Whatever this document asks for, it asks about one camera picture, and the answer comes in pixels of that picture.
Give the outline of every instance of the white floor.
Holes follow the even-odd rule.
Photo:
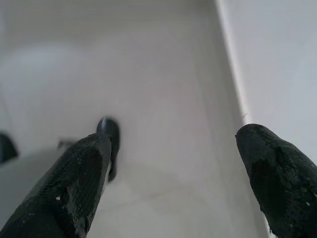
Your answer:
[[[118,176],[90,238],[266,237],[235,146],[241,119],[208,2],[4,7],[0,129],[23,155],[93,133],[102,116],[120,122]]]

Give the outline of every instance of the black object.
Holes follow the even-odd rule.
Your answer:
[[[86,237],[102,194],[111,148],[117,148],[110,138],[118,135],[109,129],[103,132],[79,140],[64,152],[9,218],[0,238]]]
[[[12,140],[4,133],[0,133],[0,164],[18,156]]]
[[[317,167],[293,144],[258,124],[236,135],[250,184],[279,238],[317,237]]]
[[[117,174],[117,154],[120,148],[120,131],[118,124],[110,118],[102,118],[97,126],[97,133],[105,134],[111,141],[111,168],[108,181],[114,180]]]

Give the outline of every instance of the white wall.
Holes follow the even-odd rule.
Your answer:
[[[245,122],[267,126],[317,164],[317,1],[218,7]]]

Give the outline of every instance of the white surface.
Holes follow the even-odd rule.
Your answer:
[[[317,164],[317,2],[218,3],[246,122],[267,126]]]
[[[22,154],[93,133],[104,115],[120,123],[118,176],[91,238],[266,236],[235,145],[242,122],[214,8],[190,0],[4,6],[0,94]],[[2,223],[22,199],[9,205],[10,197],[32,184],[14,178],[2,187],[10,187]]]

